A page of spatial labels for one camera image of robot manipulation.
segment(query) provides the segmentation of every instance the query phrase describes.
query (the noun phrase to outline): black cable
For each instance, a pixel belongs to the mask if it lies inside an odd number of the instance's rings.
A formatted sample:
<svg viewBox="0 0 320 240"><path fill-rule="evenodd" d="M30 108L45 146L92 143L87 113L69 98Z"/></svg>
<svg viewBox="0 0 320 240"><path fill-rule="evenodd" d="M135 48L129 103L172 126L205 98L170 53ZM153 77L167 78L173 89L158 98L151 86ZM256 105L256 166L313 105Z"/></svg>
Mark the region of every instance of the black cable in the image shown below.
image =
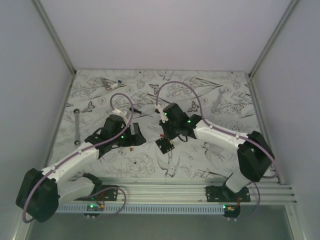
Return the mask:
<svg viewBox="0 0 320 240"><path fill-rule="evenodd" d="M180 135L178 135L178 138L179 138L182 142L185 142L185 143L188 142L188 136L185 137L185 140L183 140L183 139L180 137Z"/></svg>

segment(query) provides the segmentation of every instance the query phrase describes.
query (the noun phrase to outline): white wall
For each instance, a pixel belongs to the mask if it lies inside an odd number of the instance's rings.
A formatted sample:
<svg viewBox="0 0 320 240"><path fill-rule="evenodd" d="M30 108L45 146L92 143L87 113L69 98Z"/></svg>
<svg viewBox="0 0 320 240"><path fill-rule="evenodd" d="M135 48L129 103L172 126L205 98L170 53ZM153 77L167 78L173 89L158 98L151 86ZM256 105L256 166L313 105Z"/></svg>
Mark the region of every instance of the white wall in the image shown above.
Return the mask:
<svg viewBox="0 0 320 240"><path fill-rule="evenodd" d="M41 0L76 69L249 73L291 0Z"/></svg>
<svg viewBox="0 0 320 240"><path fill-rule="evenodd" d="M70 81L30 0L0 2L0 239L12 239L16 197L39 167Z"/></svg>
<svg viewBox="0 0 320 240"><path fill-rule="evenodd" d="M254 79L286 181L320 239L320 1L301 0Z"/></svg>

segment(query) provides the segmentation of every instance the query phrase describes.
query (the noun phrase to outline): wrench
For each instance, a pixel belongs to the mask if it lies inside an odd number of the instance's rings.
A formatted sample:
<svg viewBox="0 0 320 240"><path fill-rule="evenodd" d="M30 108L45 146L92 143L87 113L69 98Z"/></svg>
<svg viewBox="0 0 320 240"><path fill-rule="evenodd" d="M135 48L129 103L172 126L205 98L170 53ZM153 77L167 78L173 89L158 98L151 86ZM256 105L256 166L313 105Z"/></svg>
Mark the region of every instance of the wrench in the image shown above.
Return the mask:
<svg viewBox="0 0 320 240"><path fill-rule="evenodd" d="M74 113L74 121L75 121L75 138L74 138L74 145L80 144L80 128L79 128L79 114L80 110L76 108L73 110Z"/></svg>

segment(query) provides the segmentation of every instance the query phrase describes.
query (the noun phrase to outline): screwdriver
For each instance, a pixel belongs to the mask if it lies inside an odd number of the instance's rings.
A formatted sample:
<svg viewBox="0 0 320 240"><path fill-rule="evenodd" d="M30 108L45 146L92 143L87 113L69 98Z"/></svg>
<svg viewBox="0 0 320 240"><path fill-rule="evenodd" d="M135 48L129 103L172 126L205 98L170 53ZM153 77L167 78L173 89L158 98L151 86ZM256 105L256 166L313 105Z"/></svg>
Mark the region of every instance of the screwdriver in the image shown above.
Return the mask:
<svg viewBox="0 0 320 240"><path fill-rule="evenodd" d="M142 112L142 111L139 111L138 109L135 109L135 108L133 109L133 112L134 112L134 113L137 113L137 114L144 114L144 115L146 115L146 116L149 116L149 117L152 117L152 118L153 118L153 116L151 116L151 115L149 115L149 114L146 114L146 113L144 113L144 112Z"/></svg>

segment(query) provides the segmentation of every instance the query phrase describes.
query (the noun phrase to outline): butterfly print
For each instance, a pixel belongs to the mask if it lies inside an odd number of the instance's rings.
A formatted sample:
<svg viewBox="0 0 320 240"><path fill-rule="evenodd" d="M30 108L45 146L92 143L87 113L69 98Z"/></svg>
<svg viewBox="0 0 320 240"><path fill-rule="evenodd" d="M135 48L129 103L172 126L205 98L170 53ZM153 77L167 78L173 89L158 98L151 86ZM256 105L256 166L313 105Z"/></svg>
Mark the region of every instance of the butterfly print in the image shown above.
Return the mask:
<svg viewBox="0 0 320 240"><path fill-rule="evenodd" d="M154 95L158 95L159 85L158 85L158 84L155 84L155 85L149 84L149 86L150 86L151 88L153 88L153 93L154 93Z"/></svg>
<svg viewBox="0 0 320 240"><path fill-rule="evenodd" d="M95 108L95 105L93 105L93 104L92 104L92 101L90 101L90 102L88 103L88 107L85 108L85 109L83 109L83 110L82 110L82 113L86 113L86 112L91 113L91 112L92 112L92 109L94 109L94 108Z"/></svg>
<svg viewBox="0 0 320 240"><path fill-rule="evenodd" d="M198 112L199 106L195 103L195 101L192 101L191 108L188 109L188 113L191 112Z"/></svg>

